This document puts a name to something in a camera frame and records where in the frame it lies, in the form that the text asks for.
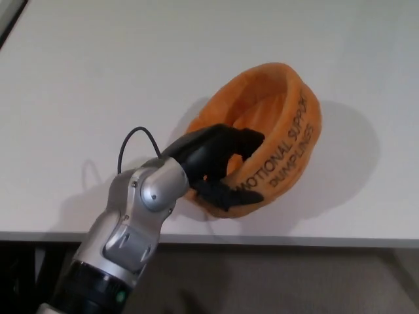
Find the orange plush toy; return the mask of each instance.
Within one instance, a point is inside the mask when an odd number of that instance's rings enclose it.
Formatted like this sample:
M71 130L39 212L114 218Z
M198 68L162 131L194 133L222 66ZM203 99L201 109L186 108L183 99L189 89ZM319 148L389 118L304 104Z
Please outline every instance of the orange plush toy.
M231 188L252 190L262 202L215 207L190 190L186 198L219 218L245 216L287 192L305 170L321 132L319 101L298 74L283 63L266 63L239 74L223 86L201 110L187 133L227 124L265 136L246 161L234 155L222 180Z

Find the robotic hand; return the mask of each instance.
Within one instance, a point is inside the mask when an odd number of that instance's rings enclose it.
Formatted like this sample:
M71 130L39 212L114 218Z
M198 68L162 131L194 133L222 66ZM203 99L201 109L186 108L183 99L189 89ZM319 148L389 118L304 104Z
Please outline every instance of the robotic hand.
M74 255L52 300L37 313L121 313L155 252L163 222L189 188L224 210L263 200L258 193L231 190L220 181L233 154L245 160L263 140L259 132L219 124L184 135L159 158L118 174L105 211Z

